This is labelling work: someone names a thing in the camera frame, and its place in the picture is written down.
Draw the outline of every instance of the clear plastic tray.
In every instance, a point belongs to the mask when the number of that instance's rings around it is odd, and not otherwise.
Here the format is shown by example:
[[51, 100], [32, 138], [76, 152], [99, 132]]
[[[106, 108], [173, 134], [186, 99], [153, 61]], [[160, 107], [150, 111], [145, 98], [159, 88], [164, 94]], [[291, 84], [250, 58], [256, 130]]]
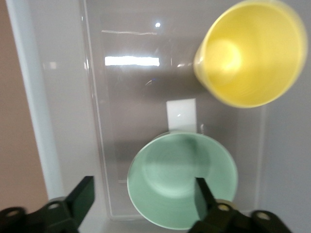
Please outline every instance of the clear plastic tray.
[[238, 1], [115, 1], [87, 6], [94, 87], [112, 219], [140, 219], [127, 193], [138, 151], [169, 130], [166, 102], [195, 99], [196, 129], [223, 144], [239, 172], [234, 202], [256, 209], [265, 108], [238, 109], [196, 80], [194, 54], [214, 20]]

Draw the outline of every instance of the beige wall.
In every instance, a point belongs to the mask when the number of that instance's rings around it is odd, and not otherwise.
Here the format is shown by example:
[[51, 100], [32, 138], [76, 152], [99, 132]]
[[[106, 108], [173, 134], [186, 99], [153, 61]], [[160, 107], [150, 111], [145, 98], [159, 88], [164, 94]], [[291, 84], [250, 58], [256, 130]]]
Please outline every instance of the beige wall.
[[0, 0], [0, 210], [47, 202], [42, 169], [4, 0]]

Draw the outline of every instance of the yellow cup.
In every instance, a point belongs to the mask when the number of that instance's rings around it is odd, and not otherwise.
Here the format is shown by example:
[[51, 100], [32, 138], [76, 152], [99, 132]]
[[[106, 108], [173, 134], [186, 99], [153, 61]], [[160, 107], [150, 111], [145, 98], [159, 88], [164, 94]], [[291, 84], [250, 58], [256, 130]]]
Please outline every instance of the yellow cup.
[[247, 0], [211, 26], [193, 62], [197, 79], [220, 101], [251, 108], [284, 94], [307, 56], [305, 27], [288, 5]]

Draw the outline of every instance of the green bowl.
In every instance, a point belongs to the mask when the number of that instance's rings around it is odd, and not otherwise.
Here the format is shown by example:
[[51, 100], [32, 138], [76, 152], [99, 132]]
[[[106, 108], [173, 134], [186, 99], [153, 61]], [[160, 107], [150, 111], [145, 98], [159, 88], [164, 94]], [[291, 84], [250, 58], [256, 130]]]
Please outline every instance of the green bowl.
[[133, 205], [147, 220], [186, 230], [199, 220], [195, 177], [205, 178], [216, 199], [233, 200], [238, 174], [229, 152], [202, 134], [171, 133], [139, 151], [129, 169], [127, 188]]

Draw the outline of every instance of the white surface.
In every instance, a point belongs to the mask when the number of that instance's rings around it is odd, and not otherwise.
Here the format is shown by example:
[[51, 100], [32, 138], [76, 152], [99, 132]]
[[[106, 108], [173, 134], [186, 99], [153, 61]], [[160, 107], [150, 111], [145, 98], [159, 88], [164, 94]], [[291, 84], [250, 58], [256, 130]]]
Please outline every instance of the white surface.
[[64, 196], [63, 180], [48, 108], [41, 61], [27, 1], [7, 0], [19, 63], [50, 199]]
[[171, 100], [166, 102], [169, 131], [196, 133], [195, 99]]

